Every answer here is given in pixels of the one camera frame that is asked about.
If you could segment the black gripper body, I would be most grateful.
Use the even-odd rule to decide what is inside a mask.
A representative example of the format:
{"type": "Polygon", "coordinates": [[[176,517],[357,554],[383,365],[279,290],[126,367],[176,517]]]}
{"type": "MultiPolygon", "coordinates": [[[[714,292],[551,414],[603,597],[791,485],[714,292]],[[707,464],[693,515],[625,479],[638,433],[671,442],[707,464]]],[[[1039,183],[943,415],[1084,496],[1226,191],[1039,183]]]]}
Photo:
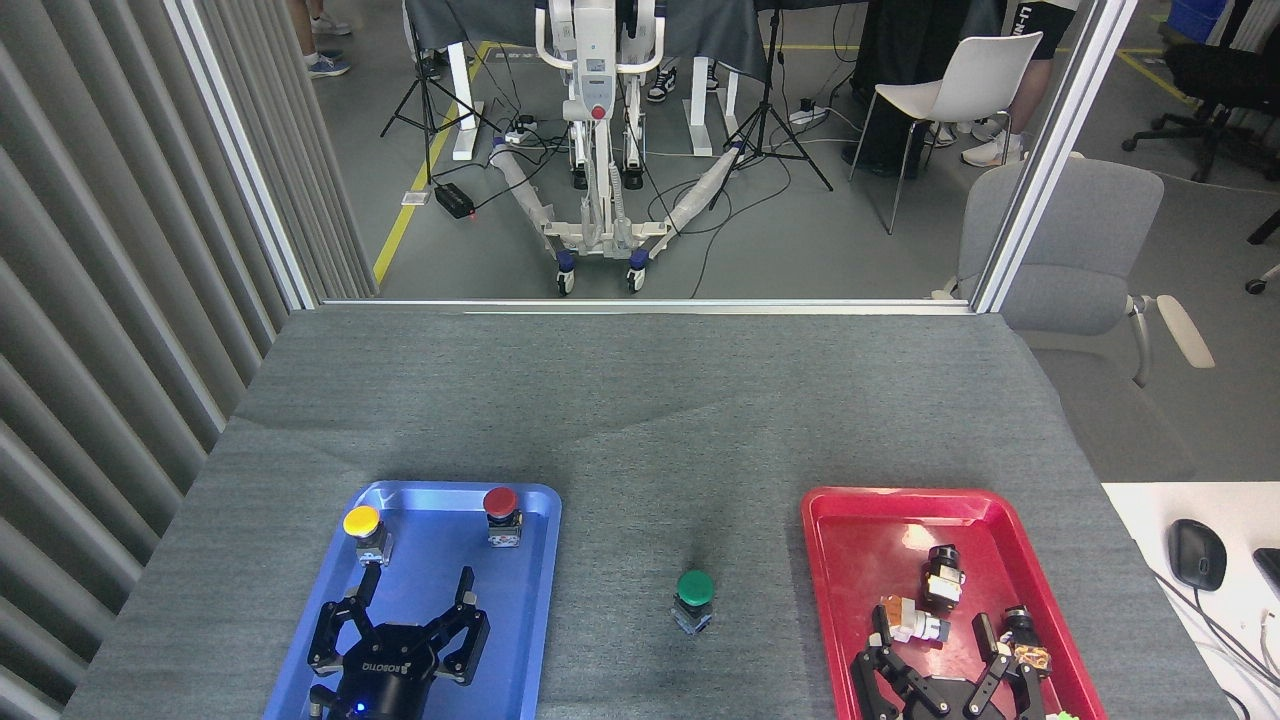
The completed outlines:
{"type": "Polygon", "coordinates": [[[310,719],[420,719],[434,680],[425,626],[383,623],[379,641],[360,639],[342,655],[338,687],[312,685],[310,719]]]}
{"type": "Polygon", "coordinates": [[[993,697],[1002,684],[987,676],[979,683],[957,678],[923,676],[905,680],[905,719],[1001,719],[993,697]]]}

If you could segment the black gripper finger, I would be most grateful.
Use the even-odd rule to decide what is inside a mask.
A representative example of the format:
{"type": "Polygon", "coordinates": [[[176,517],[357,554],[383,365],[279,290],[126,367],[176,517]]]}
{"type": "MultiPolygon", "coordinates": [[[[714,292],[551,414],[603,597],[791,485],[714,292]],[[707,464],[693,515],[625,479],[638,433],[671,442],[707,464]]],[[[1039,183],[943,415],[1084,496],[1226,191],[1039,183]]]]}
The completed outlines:
{"type": "Polygon", "coordinates": [[[342,656],[337,651],[340,629],[355,621],[362,639],[379,641],[379,634],[369,619],[367,607],[372,602],[383,565],[365,565],[364,577],[355,591],[340,601],[326,601],[317,615],[308,650],[308,665],[317,676],[328,676],[342,669],[342,656]]]}
{"type": "Polygon", "coordinates": [[[884,606],[872,615],[873,635],[851,661],[851,680],[860,719],[937,719],[932,680],[893,650],[884,606]]]}
{"type": "Polygon", "coordinates": [[[477,607],[474,580],[474,569],[463,566],[452,606],[424,630],[433,660],[431,675],[460,685],[472,683],[490,630],[486,612],[477,607]]]}
{"type": "Polygon", "coordinates": [[[1046,719],[1041,680],[1047,676],[1047,648],[1029,612],[1005,612],[1006,632],[997,635],[989,615],[979,612],[972,621],[987,676],[1009,682],[1018,719],[1046,719]]]}

